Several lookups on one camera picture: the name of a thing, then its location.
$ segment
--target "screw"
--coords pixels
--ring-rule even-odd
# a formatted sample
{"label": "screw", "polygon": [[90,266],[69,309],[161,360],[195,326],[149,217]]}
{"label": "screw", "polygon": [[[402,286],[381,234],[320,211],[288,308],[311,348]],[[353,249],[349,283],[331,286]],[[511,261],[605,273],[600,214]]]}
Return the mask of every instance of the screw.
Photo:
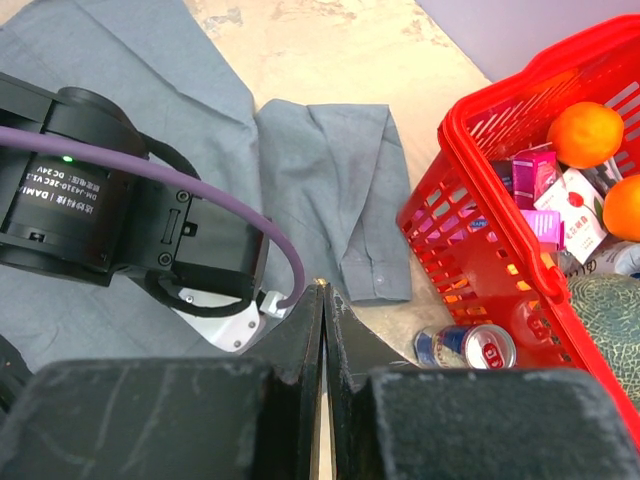
{"label": "screw", "polygon": [[178,193],[176,193],[176,200],[178,200],[180,203],[185,203],[189,200],[189,197],[191,197],[191,195],[189,195],[189,192],[185,192],[184,190],[180,190]]}
{"label": "screw", "polygon": [[170,253],[167,252],[161,253],[160,256],[158,256],[158,263],[163,267],[169,265],[171,263],[171,260],[173,260],[173,257]]}

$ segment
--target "orange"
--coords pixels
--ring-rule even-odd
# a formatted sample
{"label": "orange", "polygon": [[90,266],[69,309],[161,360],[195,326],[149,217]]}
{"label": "orange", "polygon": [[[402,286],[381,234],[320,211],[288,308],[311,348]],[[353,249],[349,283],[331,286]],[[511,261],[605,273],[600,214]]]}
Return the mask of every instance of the orange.
{"label": "orange", "polygon": [[616,183],[604,198],[604,224],[622,240],[640,242],[640,175]]}
{"label": "orange", "polygon": [[558,160],[573,168],[603,164],[620,148],[624,122],[615,110],[594,102],[571,105],[547,134]]}

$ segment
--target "blue can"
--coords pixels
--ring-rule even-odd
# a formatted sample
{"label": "blue can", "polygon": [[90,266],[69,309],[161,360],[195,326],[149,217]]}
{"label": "blue can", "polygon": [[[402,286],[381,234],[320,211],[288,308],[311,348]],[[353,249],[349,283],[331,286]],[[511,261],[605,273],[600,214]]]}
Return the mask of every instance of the blue can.
{"label": "blue can", "polygon": [[427,327],[414,341],[418,363],[441,368],[510,368],[516,363],[511,336],[497,325]]}

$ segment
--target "fabric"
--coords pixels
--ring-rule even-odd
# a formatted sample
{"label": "fabric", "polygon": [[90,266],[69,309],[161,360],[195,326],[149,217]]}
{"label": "fabric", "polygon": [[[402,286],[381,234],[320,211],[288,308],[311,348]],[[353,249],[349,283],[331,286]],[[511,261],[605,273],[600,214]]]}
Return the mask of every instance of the fabric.
{"label": "fabric", "polygon": [[[354,300],[408,300],[408,249],[395,214],[409,185],[386,106],[283,101],[254,118],[251,92],[180,0],[36,0],[0,30],[0,69],[57,91],[80,86],[171,144],[202,179],[271,217],[307,281]],[[271,248],[264,286],[292,276]],[[0,268],[0,333],[32,369],[91,357],[220,351],[126,278],[108,289]]]}

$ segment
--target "white wall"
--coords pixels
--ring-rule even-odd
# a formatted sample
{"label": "white wall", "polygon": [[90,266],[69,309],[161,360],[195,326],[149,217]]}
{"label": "white wall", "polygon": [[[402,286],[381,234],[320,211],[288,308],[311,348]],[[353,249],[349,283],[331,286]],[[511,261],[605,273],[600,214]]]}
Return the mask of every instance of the white wall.
{"label": "white wall", "polygon": [[640,13],[640,0],[417,0],[490,80],[596,23]]}

